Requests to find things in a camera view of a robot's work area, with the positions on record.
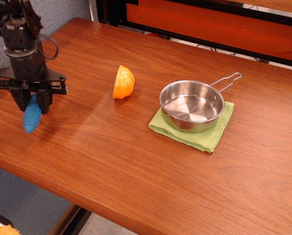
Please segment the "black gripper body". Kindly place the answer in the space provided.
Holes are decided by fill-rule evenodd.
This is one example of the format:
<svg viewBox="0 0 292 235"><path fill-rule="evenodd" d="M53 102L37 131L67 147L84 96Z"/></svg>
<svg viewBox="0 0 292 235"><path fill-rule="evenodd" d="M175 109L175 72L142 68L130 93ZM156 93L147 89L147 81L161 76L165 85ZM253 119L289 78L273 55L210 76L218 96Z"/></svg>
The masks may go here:
<svg viewBox="0 0 292 235"><path fill-rule="evenodd" d="M46 66L40 39L30 48L13 49L3 47L11 65L0 68L0 89L24 89L29 92L48 91L52 94L67 94L66 76Z"/></svg>

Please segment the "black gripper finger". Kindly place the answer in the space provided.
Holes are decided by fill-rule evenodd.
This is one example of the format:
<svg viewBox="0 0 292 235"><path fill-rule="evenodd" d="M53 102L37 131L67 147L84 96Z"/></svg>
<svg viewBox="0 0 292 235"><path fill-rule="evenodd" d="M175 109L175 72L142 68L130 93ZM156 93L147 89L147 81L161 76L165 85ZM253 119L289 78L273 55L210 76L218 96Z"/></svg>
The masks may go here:
<svg viewBox="0 0 292 235"><path fill-rule="evenodd" d="M49 113L49 108L52 104L52 96L52 90L39 90L36 92L37 101L43 115Z"/></svg>
<svg viewBox="0 0 292 235"><path fill-rule="evenodd" d="M31 92L28 89L10 87L9 91L21 111L25 111L31 99Z"/></svg>

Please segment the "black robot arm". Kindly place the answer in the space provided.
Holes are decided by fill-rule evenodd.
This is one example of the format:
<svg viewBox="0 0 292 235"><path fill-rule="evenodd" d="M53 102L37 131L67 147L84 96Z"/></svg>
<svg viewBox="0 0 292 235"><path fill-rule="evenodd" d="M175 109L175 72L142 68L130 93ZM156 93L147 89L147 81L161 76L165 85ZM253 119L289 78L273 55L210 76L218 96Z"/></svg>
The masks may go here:
<svg viewBox="0 0 292 235"><path fill-rule="evenodd" d="M40 33L41 18L28 0L0 0L0 36L10 66L0 68L0 89L8 90L21 111L33 94L43 115L49 112L54 94L67 94L66 76L49 69Z"/></svg>

